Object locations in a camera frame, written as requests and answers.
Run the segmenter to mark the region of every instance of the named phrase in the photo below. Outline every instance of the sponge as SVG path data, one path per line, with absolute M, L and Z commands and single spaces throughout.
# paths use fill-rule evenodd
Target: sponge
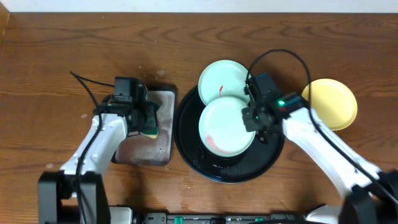
M 150 129 L 150 130 L 145 130 L 140 132 L 142 135 L 148 136 L 152 139 L 155 139 L 157 135 L 159 134 L 159 127 Z

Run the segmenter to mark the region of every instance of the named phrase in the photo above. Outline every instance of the green connector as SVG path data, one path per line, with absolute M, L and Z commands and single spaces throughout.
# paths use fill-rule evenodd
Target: green connector
M 174 218 L 174 224 L 182 224 L 182 217 L 175 217 Z

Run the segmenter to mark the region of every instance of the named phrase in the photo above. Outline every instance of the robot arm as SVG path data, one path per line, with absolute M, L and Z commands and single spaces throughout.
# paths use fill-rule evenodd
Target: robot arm
M 116 77 L 114 94 L 107 96 L 97 109 L 86 138 L 58 172 L 44 172 L 37 184 L 40 223 L 80 223 L 76 207 L 62 205 L 81 192 L 81 204 L 87 223 L 131 223 L 133 212 L 128 207 L 109 207 L 103 176 L 119 144 L 129 133 L 158 129 L 157 103 L 147 101 L 147 88 L 135 78 Z M 95 136 L 102 118 L 101 131 L 83 158 L 81 172 L 76 174 L 78 160 Z
M 102 130 L 99 132 L 85 156 L 80 175 L 92 171 L 104 177 L 114 152 L 127 136 L 126 117 L 108 113 L 102 114 L 101 116 L 103 120 Z M 98 122 L 98 115 L 96 115 L 93 118 L 88 134 L 79 148 L 73 153 L 69 161 L 61 166 L 60 170 L 63 170 L 65 175 L 75 175 L 78 158 L 93 137 L 99 125 Z
M 319 119 L 315 110 L 312 111 L 312 114 L 319 127 L 329 139 L 375 179 L 379 179 L 378 173 L 381 170 L 377 166 L 362 158 L 345 144 L 343 140 Z M 365 187 L 371 184 L 369 178 L 358 172 L 315 130 L 307 108 L 300 108 L 290 113 L 289 118 L 282 120 L 282 128 L 286 138 L 300 146 L 317 163 L 333 182 L 343 198 L 352 193 L 352 188 L 355 185 Z
M 246 84 L 244 90 L 251 97 L 249 107 L 242 110 L 246 130 L 283 132 L 317 163 L 345 199 L 343 208 L 322 207 L 309 214 L 307 220 L 333 224 L 395 223 L 398 220 L 398 171 L 385 174 L 354 152 L 326 127 L 306 100 L 295 93 L 284 95 L 269 74 L 252 77 Z M 341 154 L 314 127 L 309 110 L 326 139 L 336 145 Z M 374 180 L 356 170 L 354 165 L 359 165 Z

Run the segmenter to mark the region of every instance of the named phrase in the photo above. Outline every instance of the white bowl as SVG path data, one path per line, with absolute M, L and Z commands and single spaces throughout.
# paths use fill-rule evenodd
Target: white bowl
M 213 100 L 199 119 L 199 135 L 205 147 L 222 157 L 236 156 L 252 143 L 255 132 L 247 132 L 243 124 L 244 101 L 226 96 Z
M 232 60 L 213 62 L 200 75 L 198 83 L 200 99 L 208 105 L 217 98 L 233 96 L 249 103 L 250 97 L 245 95 L 243 90 L 247 74 L 248 70 L 238 62 Z

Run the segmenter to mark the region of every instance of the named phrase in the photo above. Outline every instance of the wood grain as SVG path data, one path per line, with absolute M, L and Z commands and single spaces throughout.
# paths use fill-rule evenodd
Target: wood grain
M 0 43 L 3 35 L 5 34 L 4 31 L 6 30 L 9 18 L 10 13 L 0 2 Z
M 396 167 L 397 15 L 13 14 L 0 46 L 1 221 L 37 223 L 40 174 L 59 169 L 88 131 L 93 104 L 69 70 L 108 83 L 115 76 L 172 83 L 179 102 L 211 62 L 248 66 L 282 47 L 300 54 L 314 79 L 334 78 L 354 92 L 357 118 L 338 135 L 382 169 Z M 306 84 L 288 55 L 265 58 L 254 73 L 263 71 L 286 92 Z M 112 92 L 89 86 L 98 98 Z M 342 202 L 326 175 L 288 141 L 267 173 L 243 184 L 205 179 L 175 146 L 165 167 L 111 164 L 104 181 L 110 204 L 171 213 L 305 212 Z

